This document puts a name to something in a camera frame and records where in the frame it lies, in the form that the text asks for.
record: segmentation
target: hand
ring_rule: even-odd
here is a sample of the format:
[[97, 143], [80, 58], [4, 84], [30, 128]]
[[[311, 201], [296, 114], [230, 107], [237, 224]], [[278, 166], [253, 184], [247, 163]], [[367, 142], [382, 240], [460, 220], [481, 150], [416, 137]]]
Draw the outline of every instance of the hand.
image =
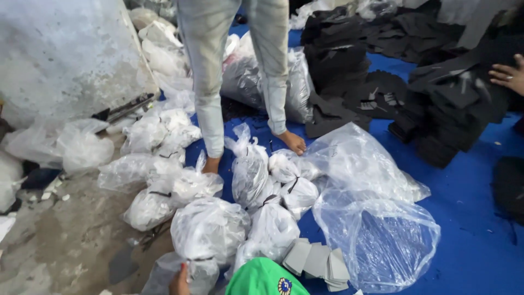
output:
[[524, 57], [516, 54], [515, 60], [517, 61], [518, 69], [503, 65], [493, 65], [496, 71], [489, 71], [489, 74], [494, 77], [494, 79], [491, 79], [493, 84], [507, 87], [524, 96]]
[[187, 277], [188, 266], [186, 264], [182, 264], [180, 271], [177, 272], [169, 284], [169, 295], [190, 295]]

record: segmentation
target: light gray pants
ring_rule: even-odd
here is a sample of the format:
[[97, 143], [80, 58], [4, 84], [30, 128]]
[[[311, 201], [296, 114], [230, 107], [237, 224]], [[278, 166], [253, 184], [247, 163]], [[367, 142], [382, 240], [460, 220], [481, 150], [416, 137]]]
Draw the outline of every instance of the light gray pants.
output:
[[208, 156], [213, 158], [224, 152], [219, 95], [222, 61], [228, 31], [241, 4], [262, 73], [268, 125], [275, 134], [286, 131], [288, 0], [178, 0], [178, 24], [194, 77], [196, 114]]

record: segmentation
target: concrete floor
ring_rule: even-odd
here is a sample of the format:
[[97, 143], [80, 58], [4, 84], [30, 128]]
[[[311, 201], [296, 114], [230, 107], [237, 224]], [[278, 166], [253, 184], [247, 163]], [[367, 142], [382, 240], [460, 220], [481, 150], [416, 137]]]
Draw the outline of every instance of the concrete floor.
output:
[[[114, 159], [119, 157], [122, 135], [113, 138]], [[24, 204], [13, 229], [0, 243], [0, 290], [2, 295], [113, 295], [140, 293], [156, 259], [173, 251], [169, 231], [146, 251], [133, 250], [139, 269], [126, 280], [110, 286], [108, 263], [129, 238], [140, 233], [120, 219], [133, 194], [100, 189], [98, 171], [66, 180], [57, 195], [29, 202], [33, 195], [19, 192]]]

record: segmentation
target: blue floor mat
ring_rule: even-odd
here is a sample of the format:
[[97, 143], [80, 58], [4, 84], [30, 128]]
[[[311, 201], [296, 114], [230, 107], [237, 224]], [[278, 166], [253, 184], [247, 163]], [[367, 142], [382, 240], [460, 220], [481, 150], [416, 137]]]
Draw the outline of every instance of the blue floor mat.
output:
[[[243, 35], [247, 26], [232, 27], [230, 34]], [[289, 46], [300, 45], [301, 31], [291, 31]], [[370, 71], [384, 70], [407, 80], [414, 64], [368, 55], [372, 61]], [[524, 156], [524, 138], [513, 132], [511, 127], [519, 116], [508, 114], [502, 124], [490, 124], [478, 142], [468, 153], [459, 153], [443, 170], [433, 168], [416, 157], [412, 145], [404, 145], [387, 131], [391, 121], [373, 120], [370, 134], [373, 135], [395, 159], [400, 169], [427, 185], [432, 196], [418, 204], [426, 208], [442, 227], [442, 238], [428, 272], [413, 286], [399, 292], [401, 295], [506, 295], [524, 294], [524, 228], [497, 217], [493, 204], [490, 182], [492, 169], [503, 155]], [[261, 117], [234, 119], [224, 124], [226, 136], [236, 138], [232, 128], [246, 122], [252, 136], [268, 153], [285, 148], [271, 135], [267, 122]], [[307, 139], [302, 124], [288, 123], [290, 131]], [[199, 140], [187, 148], [187, 164], [194, 166], [204, 143]], [[233, 202], [231, 194], [231, 165], [234, 155], [225, 150], [220, 165], [220, 176], [224, 178], [223, 199]], [[301, 237], [311, 242], [325, 243], [311, 211], [298, 223]], [[329, 294], [323, 280], [300, 281], [311, 294]], [[352, 288], [340, 294], [353, 294]]]

